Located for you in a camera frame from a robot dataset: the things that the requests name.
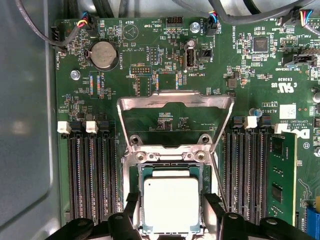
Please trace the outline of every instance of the screw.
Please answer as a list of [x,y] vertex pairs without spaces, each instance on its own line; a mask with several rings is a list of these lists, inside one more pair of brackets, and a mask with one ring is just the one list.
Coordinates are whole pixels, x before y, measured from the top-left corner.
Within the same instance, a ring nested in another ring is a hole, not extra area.
[[200,32],[200,24],[196,21],[191,23],[190,31],[194,34],[197,34],[198,32]]
[[231,213],[231,214],[229,214],[229,218],[231,218],[231,219],[237,219],[238,216],[237,216],[236,214]]
[[80,72],[78,70],[72,70],[71,73],[70,73],[71,79],[75,80],[75,81],[79,80],[80,76],[81,76],[81,74],[80,74]]
[[274,220],[274,219],[267,219],[266,222],[267,222],[268,224],[271,224],[271,225],[277,225],[277,224],[278,224],[277,221]]
[[206,153],[204,151],[198,151],[195,156],[199,161],[206,160]]
[[121,220],[121,219],[123,219],[123,218],[124,218],[123,216],[119,215],[119,216],[116,216],[114,219],[116,219],[116,220]]
[[135,155],[135,159],[137,159],[138,161],[143,161],[147,158],[146,154],[142,151],[138,152],[136,155]]

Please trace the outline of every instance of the cable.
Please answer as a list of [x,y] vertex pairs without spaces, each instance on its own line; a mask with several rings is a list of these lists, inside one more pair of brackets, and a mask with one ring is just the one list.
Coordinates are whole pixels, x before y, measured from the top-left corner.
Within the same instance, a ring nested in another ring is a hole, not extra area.
[[252,15],[261,13],[253,0],[243,0],[243,3]]
[[221,4],[221,0],[208,0],[215,12],[218,14],[220,19],[226,24],[231,25],[243,25],[243,24],[253,24],[269,18],[282,17],[288,14],[294,7],[300,6],[304,7],[308,4],[313,3],[315,0],[298,0],[286,6],[274,9],[271,11],[246,16],[230,16],[226,13],[224,7]]
[[305,29],[308,29],[310,32],[314,33],[317,36],[320,36],[320,31],[314,29],[312,26],[310,26],[309,24],[306,24],[304,26]]
[[119,18],[125,18],[127,16],[128,0],[120,0],[119,5]]
[[102,7],[104,9],[104,12],[106,13],[108,18],[114,18],[114,13],[112,12],[112,8],[110,6],[110,3],[108,0],[101,0]]
[[69,36],[64,41],[54,41],[49,39],[47,36],[45,36],[34,24],[34,22],[29,17],[24,5],[22,4],[22,0],[15,0],[15,4],[17,8],[19,9],[23,19],[25,22],[29,25],[29,27],[34,31],[35,34],[37,34],[42,40],[46,41],[47,43],[58,46],[58,47],[64,47],[67,44],[69,44],[78,34],[80,27],[75,26]]
[[190,6],[188,3],[185,3],[183,0],[172,0],[175,4],[179,5],[180,7],[189,10],[190,12],[198,15],[199,17],[208,18],[209,14],[205,11],[199,11],[194,9],[192,6]]

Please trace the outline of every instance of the black dimm slot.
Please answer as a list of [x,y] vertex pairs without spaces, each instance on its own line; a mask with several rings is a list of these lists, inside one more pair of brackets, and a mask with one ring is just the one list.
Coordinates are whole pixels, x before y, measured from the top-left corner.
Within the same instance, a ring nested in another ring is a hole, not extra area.
[[79,169],[79,163],[77,161],[78,159],[78,150],[77,150],[77,139],[72,138],[71,139],[71,149],[72,149],[72,172],[73,172],[73,206],[74,206],[74,218],[78,219],[80,218],[80,202],[79,202],[79,191],[80,186],[78,183],[78,169]]
[[115,158],[115,140],[113,137],[109,137],[109,151],[110,151],[110,179],[111,179],[111,198],[112,198],[112,214],[117,212],[117,162]]
[[67,139],[68,146],[68,172],[69,172],[69,202],[70,202],[70,220],[75,219],[75,175],[74,175],[74,163],[73,163],[73,140]]
[[238,159],[238,172],[237,172],[237,182],[238,182],[238,196],[237,196],[237,203],[238,203],[238,213],[243,215],[244,213],[244,203],[243,203],[243,186],[244,186],[244,134],[239,133],[238,136],[238,152],[237,152],[237,159]]
[[244,184],[243,184],[243,198],[244,198],[244,210],[243,216],[246,220],[250,219],[249,203],[250,203],[250,167],[251,167],[251,134],[248,131],[245,132],[245,146],[244,146]]
[[91,194],[91,168],[90,168],[90,143],[89,139],[86,137],[84,139],[84,154],[85,154],[85,179],[86,179],[86,212],[87,218],[93,219],[92,213],[92,194]]
[[261,132],[256,135],[256,171],[255,171],[255,224],[258,225],[261,220],[261,201],[262,201],[262,168],[263,168],[263,146],[264,139]]
[[105,217],[104,213],[104,187],[105,187],[105,179],[104,179],[104,161],[103,161],[103,148],[102,148],[102,140],[101,137],[97,139],[97,166],[98,166],[98,211],[99,211],[99,221],[102,222]]
[[238,150],[238,141],[237,141],[237,134],[232,133],[232,160],[231,160],[231,211],[237,212],[237,167],[238,167],[238,160],[237,160],[237,150]]
[[94,136],[90,137],[90,170],[91,170],[91,209],[93,222],[99,223],[99,186],[98,186],[98,165],[97,165],[97,138]]
[[231,137],[230,133],[226,134],[226,146],[225,146],[225,158],[224,158],[224,185],[225,185],[225,197],[226,197],[226,204],[229,207],[228,211],[230,211],[230,197],[231,197],[231,187],[230,187],[230,170],[231,170]]
[[85,218],[87,215],[87,206],[86,206],[86,181],[85,181],[85,161],[84,161],[84,142],[82,137],[78,137],[76,140],[77,146],[77,182],[79,187],[78,192],[78,204],[79,204],[79,217]]
[[257,161],[257,137],[254,131],[251,131],[251,151],[250,151],[250,222],[255,223],[256,212],[256,161]]
[[267,216],[267,194],[268,194],[268,154],[270,150],[269,134],[264,132],[262,134],[262,170],[261,170],[261,218]]
[[108,172],[108,144],[107,139],[103,137],[102,139],[102,162],[103,162],[103,213],[104,217],[109,215],[109,203],[110,203],[110,196],[108,191],[110,189],[110,182],[109,182],[109,172]]

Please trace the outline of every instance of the memory chip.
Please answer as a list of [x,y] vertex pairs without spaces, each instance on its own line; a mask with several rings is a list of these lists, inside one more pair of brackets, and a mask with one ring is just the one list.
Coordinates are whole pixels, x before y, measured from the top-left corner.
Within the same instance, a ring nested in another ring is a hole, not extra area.
[[272,184],[271,196],[279,203],[282,203],[282,189],[276,184]]
[[253,38],[253,51],[255,53],[267,53],[269,40],[267,37],[254,37]]
[[278,156],[282,156],[284,154],[284,140],[282,138],[272,138],[272,152]]

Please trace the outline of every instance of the black connector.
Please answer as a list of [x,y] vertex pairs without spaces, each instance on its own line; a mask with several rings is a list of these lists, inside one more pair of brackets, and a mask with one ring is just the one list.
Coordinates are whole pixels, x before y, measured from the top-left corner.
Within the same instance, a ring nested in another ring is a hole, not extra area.
[[218,29],[217,23],[215,23],[215,20],[212,16],[208,17],[206,20],[206,32],[205,35],[207,37],[213,37],[216,34],[216,31]]
[[182,16],[173,16],[166,18],[167,28],[182,28],[184,26],[184,18]]
[[291,10],[287,15],[280,18],[280,25],[283,26],[295,26],[300,20],[300,9],[296,8]]
[[88,17],[88,24],[84,26],[84,29],[89,34],[90,38],[98,38],[100,35],[98,33],[97,21],[98,17]]

